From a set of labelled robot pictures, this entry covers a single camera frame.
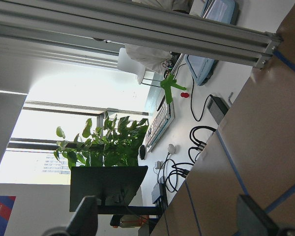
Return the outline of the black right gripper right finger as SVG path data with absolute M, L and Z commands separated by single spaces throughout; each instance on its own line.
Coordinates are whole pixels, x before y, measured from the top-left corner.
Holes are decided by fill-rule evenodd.
M 241 236 L 276 236 L 279 227 L 249 195 L 239 195 L 236 223 Z

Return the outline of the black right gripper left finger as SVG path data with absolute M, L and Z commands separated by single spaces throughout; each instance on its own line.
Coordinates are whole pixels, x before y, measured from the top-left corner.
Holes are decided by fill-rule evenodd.
M 98 210 L 95 196 L 85 196 L 66 227 L 70 236 L 95 236 L 98 230 Z

